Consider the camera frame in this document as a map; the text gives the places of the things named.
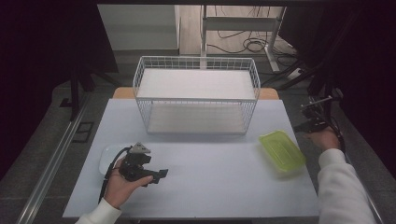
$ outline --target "white sleeve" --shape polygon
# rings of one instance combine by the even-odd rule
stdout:
[[[112,224],[121,215],[121,211],[112,207],[102,198],[98,206],[89,214],[82,215],[76,224]]]
[[[319,165],[319,224],[375,223],[366,191],[344,153],[327,149],[320,155]]]

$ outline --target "gray floor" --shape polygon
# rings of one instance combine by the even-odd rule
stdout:
[[[175,52],[163,51],[140,51],[140,52],[115,52],[119,74],[112,74],[116,80],[124,85],[132,85],[132,77],[138,59],[141,55],[176,54]],[[265,57],[254,56],[258,70],[269,72],[269,64]],[[267,80],[272,76],[261,75],[261,80]],[[34,223],[74,223],[75,220],[62,218],[63,210],[76,184],[78,175],[85,157],[88,154],[94,134],[98,128],[101,117],[106,108],[106,102],[112,97],[115,88],[98,77],[93,77],[96,89],[86,93],[90,96],[88,107],[81,122],[91,122],[92,134],[86,143],[71,143],[67,149],[60,168],[54,177],[49,191],[39,208]],[[273,85],[285,82],[283,78]],[[300,113],[300,105],[308,102],[306,86],[309,80],[302,82],[286,91],[280,91],[280,99],[283,100],[290,117],[292,126],[304,121]],[[34,135],[26,145],[22,154],[14,162],[7,175],[0,182],[0,223],[15,223],[22,208],[30,197],[32,190],[41,176],[54,149],[61,141],[64,131],[69,125],[70,108],[59,107],[63,98],[70,97],[70,85],[64,83],[55,88],[52,94],[52,104],[46,116],[37,127]],[[332,114],[337,119],[339,126],[346,139],[347,154],[355,166],[364,186],[373,197],[384,223],[396,223],[396,181],[389,174],[373,150],[361,137],[359,132],[349,122],[337,103],[332,105]],[[83,139],[84,134],[75,134],[74,139]],[[296,134],[299,147],[307,157],[307,167],[318,189],[318,148],[315,148],[301,133]],[[266,219],[254,219],[252,223],[318,223],[317,217],[277,217]],[[130,223],[120,220],[119,223]]]

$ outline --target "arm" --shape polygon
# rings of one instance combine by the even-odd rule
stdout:
[[[319,157],[319,223],[375,223],[355,169],[346,163],[332,129],[306,136],[324,151]]]
[[[152,176],[146,176],[134,182],[125,180],[118,169],[121,161],[117,161],[116,168],[111,172],[105,197],[91,213],[82,215],[77,224],[111,224],[116,222],[121,215],[120,206],[128,200],[134,190],[151,182]]]

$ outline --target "floor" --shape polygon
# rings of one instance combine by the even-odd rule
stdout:
[[[189,16],[186,16],[183,21],[196,23],[197,21],[193,20],[192,17],[199,18],[199,9],[200,8],[198,7],[186,8],[185,11],[188,12]],[[227,7],[225,7],[223,11],[227,15],[234,13],[234,11],[228,10]],[[248,13],[248,9],[241,12],[242,15],[247,15]],[[186,30],[188,27],[196,27],[193,25],[184,26],[184,24],[186,23],[182,22],[182,31]],[[198,36],[197,34],[198,33],[196,30],[182,32],[180,54],[196,55],[199,53],[199,43],[197,48],[197,41],[192,40],[193,36]],[[246,38],[245,36],[237,36],[239,40],[232,40],[222,45],[223,40],[216,40],[216,36],[218,36],[217,32],[208,38],[208,43],[222,46],[223,48],[227,48],[229,51],[239,50],[241,47],[241,41]],[[285,43],[282,43],[281,39],[279,39],[277,42],[280,49],[283,48],[284,50],[292,50],[288,49],[289,46],[287,44],[285,45]],[[113,76],[123,85],[131,86],[134,70],[137,66],[140,56],[167,53],[173,54],[160,51],[115,52],[120,73],[111,74],[111,76]],[[216,49],[209,51],[209,53],[216,55],[223,54],[220,51],[216,51]],[[246,56],[247,54],[248,52],[241,53],[243,56]],[[249,54],[249,57],[254,58],[259,72],[271,73],[265,56],[261,54]],[[292,63],[292,59],[288,59],[288,61],[285,63]],[[261,74],[260,78],[262,81],[265,81],[273,76],[274,75]],[[88,97],[87,107],[84,114],[82,115],[81,122],[86,122],[91,125],[92,132],[89,135],[86,133],[75,133],[73,135],[73,140],[75,141],[70,143],[64,154],[62,162],[59,162],[59,169],[56,172],[56,175],[54,176],[48,191],[45,193],[45,197],[35,215],[35,220],[33,223],[75,222],[75,220],[62,218],[62,213],[65,206],[67,205],[68,199],[73,191],[73,187],[78,179],[79,171],[90,149],[95,132],[106,108],[106,102],[112,97],[112,94],[115,90],[114,86],[99,77],[93,76],[93,80],[96,85],[95,90],[93,92],[86,92],[83,94],[81,92],[81,97]],[[276,86],[280,83],[284,83],[286,80],[286,78],[282,78],[271,85]],[[305,121],[304,117],[300,113],[300,105],[306,104],[308,102],[308,96],[305,90],[308,84],[309,79],[289,88],[288,90],[278,92],[280,99],[285,104],[292,126]],[[22,154],[18,157],[14,165],[8,171],[7,175],[0,182],[0,211],[2,214],[0,216],[0,223],[8,224],[15,223],[17,221],[21,210],[30,198],[37,181],[45,170],[52,153],[56,148],[58,148],[59,143],[63,139],[64,133],[70,125],[69,118],[71,115],[70,108],[60,107],[60,104],[64,98],[70,98],[70,84],[67,82],[54,89],[52,94],[52,104],[49,107],[46,116],[37,127],[34,135],[31,137]],[[392,178],[370,146],[349,122],[348,118],[344,115],[337,103],[332,104],[332,115],[336,118],[346,139],[347,155],[355,166],[362,183],[372,196],[384,223],[396,223],[396,216],[394,215],[394,211],[396,211],[395,179]],[[317,174],[319,170],[318,155],[320,152],[308,140],[304,139],[301,133],[297,133],[296,137],[301,151],[307,157],[307,168],[312,178],[313,184],[316,190],[318,190]],[[118,223],[130,222],[126,220],[119,220]],[[318,218],[274,217],[257,218],[253,220],[235,222],[205,221],[200,223],[318,223]]]

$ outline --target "human hand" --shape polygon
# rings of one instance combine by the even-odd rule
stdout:
[[[150,175],[134,182],[129,182],[119,172],[122,161],[123,159],[118,160],[115,168],[112,170],[104,197],[111,206],[117,209],[120,209],[120,206],[128,200],[135,189],[147,185],[153,178]]]
[[[340,148],[340,142],[330,127],[317,133],[308,133],[304,137],[311,139],[311,141],[323,151],[329,148]]]

